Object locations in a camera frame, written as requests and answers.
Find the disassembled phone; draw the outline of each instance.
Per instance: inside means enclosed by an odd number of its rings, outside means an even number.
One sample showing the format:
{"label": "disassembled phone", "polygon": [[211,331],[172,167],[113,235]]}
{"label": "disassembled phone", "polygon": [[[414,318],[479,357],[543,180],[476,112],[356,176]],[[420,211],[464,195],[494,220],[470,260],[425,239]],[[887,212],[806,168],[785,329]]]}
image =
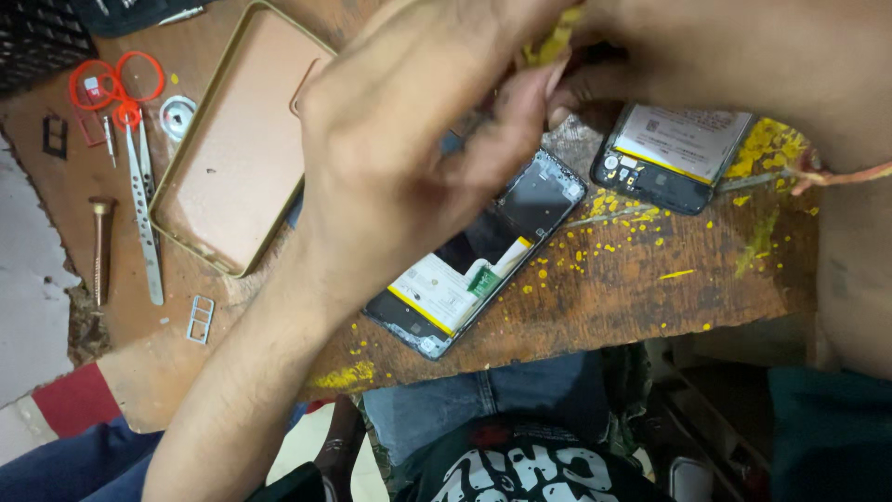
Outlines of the disassembled phone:
{"label": "disassembled phone", "polygon": [[628,197],[698,214],[754,120],[750,113],[627,105],[591,165],[591,179]]}
{"label": "disassembled phone", "polygon": [[368,302],[365,315],[436,360],[579,204],[585,182],[539,149],[469,227]]}

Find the wooden board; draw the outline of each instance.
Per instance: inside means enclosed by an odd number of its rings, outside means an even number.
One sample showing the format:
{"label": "wooden board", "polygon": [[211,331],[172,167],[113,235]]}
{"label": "wooden board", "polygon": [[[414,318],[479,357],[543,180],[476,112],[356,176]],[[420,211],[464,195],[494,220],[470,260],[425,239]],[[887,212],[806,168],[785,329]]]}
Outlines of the wooden board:
{"label": "wooden board", "polygon": [[[96,40],[107,62],[116,62],[127,50],[142,50],[156,57],[167,74],[164,92],[145,107],[157,180],[176,147],[158,127],[158,108],[168,96],[177,94],[201,99],[245,4],[245,0],[216,2],[190,21]],[[357,33],[377,4],[373,0],[277,2],[336,49]],[[140,62],[130,64],[125,85],[133,94],[151,90],[150,68]],[[174,73],[177,84],[171,83]],[[120,201],[111,245],[111,293],[103,308],[115,349],[99,364],[131,427],[157,431],[167,425],[203,362],[263,284],[291,231],[283,225],[257,271],[243,280],[221,276],[163,239],[166,301],[164,306],[152,305],[133,223],[122,135],[117,171],[112,170],[103,146],[86,148],[73,128],[68,162],[40,151],[40,119],[47,106],[73,125],[64,95],[66,78],[67,74],[61,75],[1,103],[4,131],[82,276],[89,278],[92,273],[93,223],[87,198],[102,194]],[[544,143],[587,180],[601,139],[589,127],[571,121],[547,135]],[[754,146],[748,161],[760,157],[776,171],[779,157],[773,150],[784,143],[766,141]],[[810,211],[816,205],[815,195],[794,199],[784,189],[778,190],[771,174],[761,174],[762,163],[756,160],[756,176],[744,180],[754,185],[718,196],[696,218],[646,213],[646,207],[636,207],[621,197],[612,211],[606,205],[592,213],[593,201],[602,197],[593,188],[586,206],[554,238],[555,246],[546,247],[538,257],[548,261],[533,261],[525,267],[502,299],[441,361],[426,361],[357,315],[323,350],[302,397],[332,396],[701,331],[707,325],[736,325],[813,311],[817,218]],[[750,198],[734,203],[745,196]],[[776,224],[768,231],[766,222],[772,218]],[[747,245],[766,231],[778,247],[754,258],[758,253],[747,251]],[[615,251],[608,251],[607,245]],[[660,279],[688,270],[693,272]],[[185,340],[196,294],[217,301],[207,347]]]}

